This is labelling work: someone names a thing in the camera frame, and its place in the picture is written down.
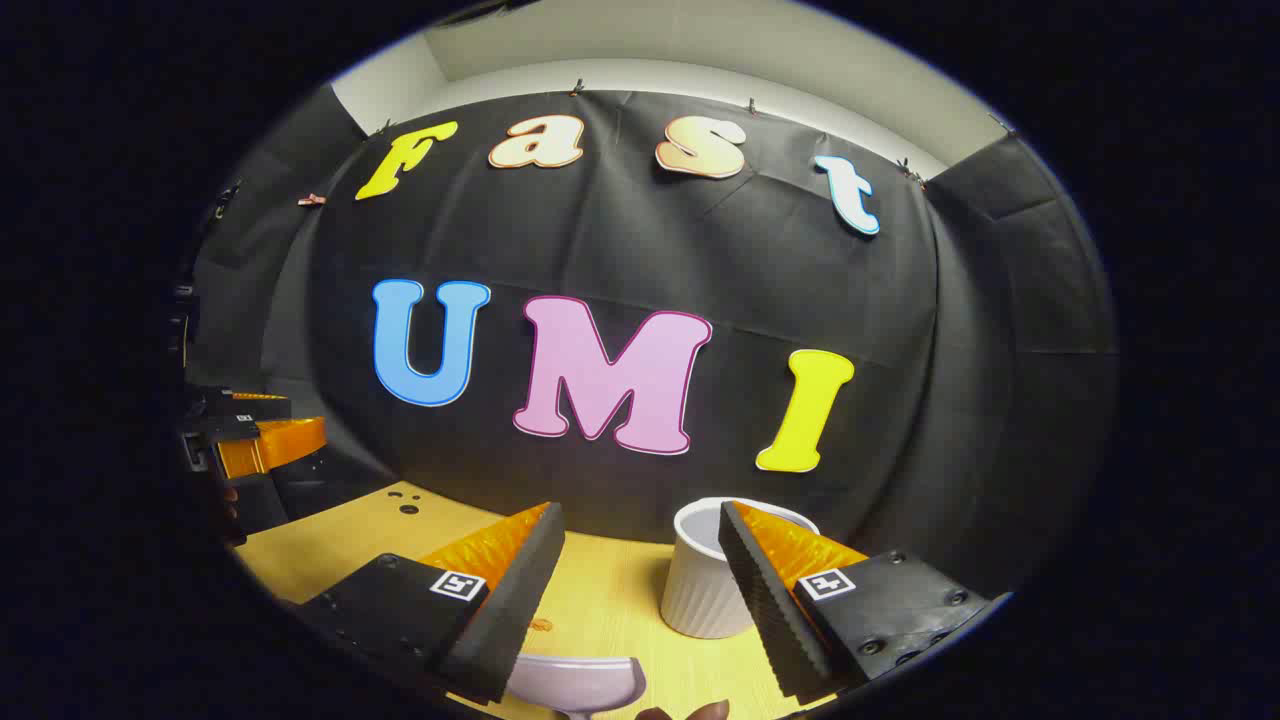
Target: blue letter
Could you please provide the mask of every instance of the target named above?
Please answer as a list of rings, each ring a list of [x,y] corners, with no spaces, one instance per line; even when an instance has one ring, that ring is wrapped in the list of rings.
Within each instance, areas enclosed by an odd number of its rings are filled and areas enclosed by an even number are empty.
[[[436,407],[457,400],[471,378],[471,343],[476,311],[489,302],[489,288],[470,282],[447,282],[435,291],[444,305],[444,350],[440,369],[424,375],[408,364],[410,315],[422,286],[413,281],[383,281],[374,287],[378,319],[374,322],[374,370],[392,395]]]
[[[870,196],[872,183],[859,177],[854,164],[844,158],[818,155],[813,161],[827,170],[827,178],[831,181],[831,201],[836,205],[841,219],[863,234],[878,233],[879,220],[863,208],[863,193]]]

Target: letter m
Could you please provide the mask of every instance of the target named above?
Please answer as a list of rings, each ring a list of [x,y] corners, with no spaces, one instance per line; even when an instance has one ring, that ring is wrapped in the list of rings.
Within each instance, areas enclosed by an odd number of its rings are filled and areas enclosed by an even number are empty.
[[[591,311],[581,300],[540,296],[525,305],[534,323],[529,400],[512,420],[545,437],[568,432],[559,414],[564,387],[582,436],[594,441],[631,397],[631,414],[613,438],[627,450],[680,455],[689,450],[685,397],[698,348],[712,338],[707,320],[685,313],[654,313],[609,361]]]

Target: yellow letter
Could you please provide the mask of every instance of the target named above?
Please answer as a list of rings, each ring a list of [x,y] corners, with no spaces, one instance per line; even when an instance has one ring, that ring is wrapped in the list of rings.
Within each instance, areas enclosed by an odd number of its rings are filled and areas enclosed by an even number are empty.
[[[796,375],[791,404],[773,445],[755,456],[755,466],[777,473],[808,473],[818,466],[818,437],[840,386],[854,378],[854,364],[823,350],[796,350],[787,360]]]
[[[687,115],[671,120],[666,132],[671,142],[659,142],[654,155],[667,170],[728,178],[746,164],[733,147],[746,142],[746,132],[728,120]]]
[[[364,200],[375,195],[385,195],[399,184],[396,173],[404,169],[410,172],[422,161],[426,151],[431,149],[431,138],[448,140],[458,132],[458,123],[449,120],[444,124],[404,133],[392,141],[392,149],[383,158],[383,164],[374,170],[374,177],[369,178],[365,187],[356,192],[356,200]]]
[[[562,168],[582,156],[577,141],[584,127],[582,120],[572,115],[521,120],[507,131],[512,137],[489,151],[489,164],[494,168],[522,168],[530,163],[539,168]]]

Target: finger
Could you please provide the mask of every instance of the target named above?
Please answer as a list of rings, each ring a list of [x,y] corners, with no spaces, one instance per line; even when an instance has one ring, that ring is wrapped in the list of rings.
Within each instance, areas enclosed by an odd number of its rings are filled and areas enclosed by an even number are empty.
[[[704,705],[689,715],[689,720],[727,720],[728,700]]]

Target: wooden table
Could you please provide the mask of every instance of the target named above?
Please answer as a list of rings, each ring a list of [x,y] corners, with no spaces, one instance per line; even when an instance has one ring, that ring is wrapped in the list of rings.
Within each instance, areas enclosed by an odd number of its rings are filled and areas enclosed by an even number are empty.
[[[389,496],[401,492],[403,497]],[[416,505],[420,512],[399,511]],[[324,512],[250,536],[241,559],[276,596],[306,602],[383,552],[421,557],[502,516],[408,483],[396,483]],[[632,720],[662,707],[682,720],[695,708],[730,700],[731,717],[781,717],[801,706],[778,692],[753,626],[732,638],[682,635],[658,612],[672,546],[566,533],[564,550],[535,615],[522,652],[571,657],[636,657],[649,688],[639,702],[596,720]],[[488,706],[449,696],[490,715],[552,720],[549,708],[511,696]]]

